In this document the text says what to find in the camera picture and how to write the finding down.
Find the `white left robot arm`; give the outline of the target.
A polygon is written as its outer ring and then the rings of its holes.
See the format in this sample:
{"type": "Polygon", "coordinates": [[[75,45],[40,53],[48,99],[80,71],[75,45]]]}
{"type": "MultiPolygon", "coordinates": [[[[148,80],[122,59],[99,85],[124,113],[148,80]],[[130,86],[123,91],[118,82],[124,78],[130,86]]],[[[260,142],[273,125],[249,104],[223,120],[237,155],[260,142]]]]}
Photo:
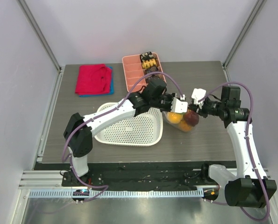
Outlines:
{"type": "Polygon", "coordinates": [[[70,152],[71,168],[74,172],[72,180],[78,186],[88,183],[87,155],[93,149],[95,135],[117,122],[148,112],[150,108],[174,112],[178,98],[175,93],[169,94],[166,90],[166,83],[154,78],[146,87],[128,93],[109,108],[86,116],[75,113],[70,117],[64,131],[64,148],[70,152]]]}

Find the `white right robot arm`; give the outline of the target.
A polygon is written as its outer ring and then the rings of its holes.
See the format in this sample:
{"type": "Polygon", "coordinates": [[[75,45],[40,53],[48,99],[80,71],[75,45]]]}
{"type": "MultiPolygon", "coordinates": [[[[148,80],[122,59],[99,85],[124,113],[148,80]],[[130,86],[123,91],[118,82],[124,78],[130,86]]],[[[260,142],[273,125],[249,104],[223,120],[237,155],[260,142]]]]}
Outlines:
{"type": "Polygon", "coordinates": [[[229,206],[264,208],[277,190],[259,160],[252,134],[250,109],[241,107],[241,89],[223,86],[220,100],[210,100],[206,90],[194,89],[189,109],[202,117],[219,117],[230,136],[236,160],[236,174],[222,165],[210,165],[200,173],[203,183],[214,181],[224,190],[229,206]]]}

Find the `dark red apple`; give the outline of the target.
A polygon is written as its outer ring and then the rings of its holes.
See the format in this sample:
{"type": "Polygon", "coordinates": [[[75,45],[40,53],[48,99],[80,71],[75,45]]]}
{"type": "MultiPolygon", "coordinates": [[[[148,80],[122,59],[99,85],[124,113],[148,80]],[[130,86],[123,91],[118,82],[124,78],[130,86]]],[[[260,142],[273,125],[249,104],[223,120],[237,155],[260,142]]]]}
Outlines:
{"type": "Polygon", "coordinates": [[[187,110],[186,114],[183,116],[183,119],[190,126],[196,126],[199,123],[199,115],[192,110],[187,110]]]}

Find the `yellow orange peach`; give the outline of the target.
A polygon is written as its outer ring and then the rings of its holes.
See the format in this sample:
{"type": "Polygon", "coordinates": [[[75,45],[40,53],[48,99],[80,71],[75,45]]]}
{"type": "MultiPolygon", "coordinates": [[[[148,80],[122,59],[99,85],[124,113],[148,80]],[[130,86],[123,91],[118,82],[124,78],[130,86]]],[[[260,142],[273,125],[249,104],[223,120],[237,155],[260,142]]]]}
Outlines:
{"type": "Polygon", "coordinates": [[[183,119],[183,115],[175,112],[167,112],[167,120],[172,124],[178,124],[183,119]]]}

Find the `orange toy pineapple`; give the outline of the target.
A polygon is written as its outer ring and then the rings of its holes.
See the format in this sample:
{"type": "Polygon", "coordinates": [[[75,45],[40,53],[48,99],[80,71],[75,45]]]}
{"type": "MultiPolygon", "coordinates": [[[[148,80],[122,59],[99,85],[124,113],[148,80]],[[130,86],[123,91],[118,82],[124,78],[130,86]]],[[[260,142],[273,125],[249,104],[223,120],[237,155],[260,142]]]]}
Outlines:
{"type": "Polygon", "coordinates": [[[193,129],[193,126],[187,124],[185,120],[180,121],[178,127],[183,132],[189,132],[193,129]]]}

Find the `clear polka dot zip bag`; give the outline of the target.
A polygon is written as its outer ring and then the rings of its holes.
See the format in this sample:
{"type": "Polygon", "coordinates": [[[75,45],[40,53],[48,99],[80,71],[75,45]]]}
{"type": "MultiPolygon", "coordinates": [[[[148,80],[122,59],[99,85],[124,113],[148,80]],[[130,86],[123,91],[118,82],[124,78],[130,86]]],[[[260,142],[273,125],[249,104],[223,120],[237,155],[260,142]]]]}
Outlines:
{"type": "Polygon", "coordinates": [[[183,114],[175,112],[163,112],[163,118],[168,124],[185,133],[192,131],[195,126],[198,125],[200,120],[199,115],[189,109],[183,114]]]}

